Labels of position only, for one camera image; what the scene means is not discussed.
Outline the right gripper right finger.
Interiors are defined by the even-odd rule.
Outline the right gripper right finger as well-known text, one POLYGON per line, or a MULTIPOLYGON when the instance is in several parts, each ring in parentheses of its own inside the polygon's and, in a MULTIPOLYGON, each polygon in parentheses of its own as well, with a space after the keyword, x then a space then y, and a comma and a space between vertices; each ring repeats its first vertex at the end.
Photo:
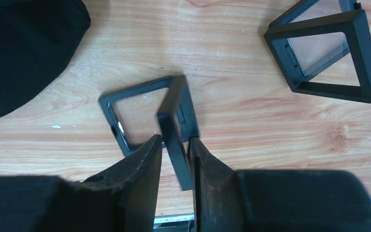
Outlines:
POLYGON ((371 197, 342 170, 234 170, 188 145, 198 232, 371 232, 371 197))

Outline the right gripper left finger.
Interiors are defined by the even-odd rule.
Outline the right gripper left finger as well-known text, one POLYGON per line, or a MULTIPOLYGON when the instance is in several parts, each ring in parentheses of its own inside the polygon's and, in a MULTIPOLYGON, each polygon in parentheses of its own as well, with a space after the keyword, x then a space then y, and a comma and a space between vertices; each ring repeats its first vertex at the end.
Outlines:
POLYGON ((0 176, 0 232, 151 232, 162 137, 83 182, 0 176))

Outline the black printed t-shirt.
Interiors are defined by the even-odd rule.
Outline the black printed t-shirt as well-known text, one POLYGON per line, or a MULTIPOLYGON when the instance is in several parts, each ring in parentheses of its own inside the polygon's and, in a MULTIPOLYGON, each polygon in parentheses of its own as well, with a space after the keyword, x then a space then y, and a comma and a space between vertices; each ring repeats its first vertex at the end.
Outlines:
POLYGON ((90 24, 81 0, 0 0, 0 118, 66 69, 90 24))

